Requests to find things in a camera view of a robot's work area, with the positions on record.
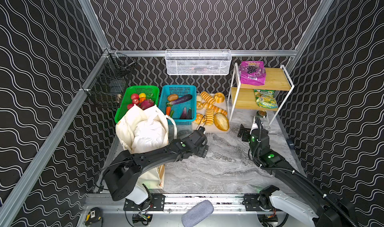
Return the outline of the cream canvas tote bag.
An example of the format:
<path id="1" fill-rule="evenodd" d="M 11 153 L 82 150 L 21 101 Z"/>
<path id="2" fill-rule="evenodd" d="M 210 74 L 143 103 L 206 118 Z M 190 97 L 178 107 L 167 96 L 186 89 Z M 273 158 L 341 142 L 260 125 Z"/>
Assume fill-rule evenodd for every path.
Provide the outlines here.
<path id="1" fill-rule="evenodd" d="M 124 150 L 142 154 L 169 144 L 168 116 L 156 105 L 142 110 L 134 105 L 118 121 L 116 134 Z"/>

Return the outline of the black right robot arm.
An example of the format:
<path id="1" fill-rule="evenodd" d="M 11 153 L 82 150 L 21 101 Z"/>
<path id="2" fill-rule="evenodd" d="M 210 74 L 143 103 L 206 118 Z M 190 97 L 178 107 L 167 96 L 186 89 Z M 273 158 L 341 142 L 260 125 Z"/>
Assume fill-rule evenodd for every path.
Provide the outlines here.
<path id="1" fill-rule="evenodd" d="M 278 187 L 262 189 L 255 203 L 264 211 L 281 210 L 309 227 L 357 227 L 355 206 L 326 193 L 297 171 L 281 154 L 271 149 L 269 132 L 255 117 L 251 129 L 240 126 L 238 137 L 249 144 L 248 158 L 261 170 L 279 179 L 301 199 L 288 197 Z"/>

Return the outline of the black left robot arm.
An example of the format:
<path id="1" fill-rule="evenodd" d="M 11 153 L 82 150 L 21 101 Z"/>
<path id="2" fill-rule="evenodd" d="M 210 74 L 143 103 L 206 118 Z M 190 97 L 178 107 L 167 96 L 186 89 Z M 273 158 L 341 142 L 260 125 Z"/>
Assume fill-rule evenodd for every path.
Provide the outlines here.
<path id="1" fill-rule="evenodd" d="M 184 139 L 172 140 L 169 145 L 153 151 L 139 154 L 122 151 L 106 167 L 103 177 L 113 201 L 120 201 L 134 191 L 142 174 L 155 167 L 182 161 L 191 156 L 205 158 L 208 149 L 205 128 L 199 127 Z"/>

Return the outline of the white plastic bag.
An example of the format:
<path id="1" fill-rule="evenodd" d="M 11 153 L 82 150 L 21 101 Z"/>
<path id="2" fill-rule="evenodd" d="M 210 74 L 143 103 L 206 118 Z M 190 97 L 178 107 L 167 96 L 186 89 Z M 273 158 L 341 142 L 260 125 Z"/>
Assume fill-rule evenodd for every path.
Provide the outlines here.
<path id="1" fill-rule="evenodd" d="M 134 131 L 132 151 L 146 153 L 165 147 L 169 143 L 168 121 L 165 116 L 151 116 L 138 123 Z"/>

